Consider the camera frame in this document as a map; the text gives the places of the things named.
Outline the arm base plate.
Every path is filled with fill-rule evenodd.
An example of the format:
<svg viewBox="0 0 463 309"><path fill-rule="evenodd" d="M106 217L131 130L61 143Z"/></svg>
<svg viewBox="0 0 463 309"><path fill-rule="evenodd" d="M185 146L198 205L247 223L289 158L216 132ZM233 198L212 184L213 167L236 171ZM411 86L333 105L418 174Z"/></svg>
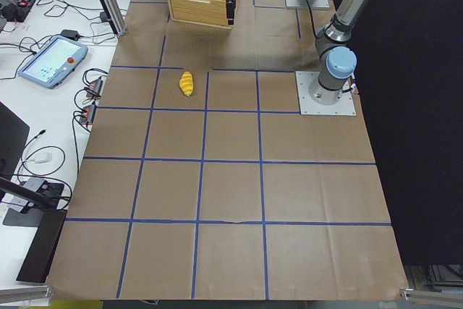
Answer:
<svg viewBox="0 0 463 309"><path fill-rule="evenodd" d="M354 117L357 113L349 83L345 82L341 90L329 91L319 84L319 74L316 71L295 72L300 114Z"/></svg>
<svg viewBox="0 0 463 309"><path fill-rule="evenodd" d="M315 11L328 11L329 2L328 0L308 0L312 10ZM287 9L307 9L308 5L305 0L285 0Z"/></svg>

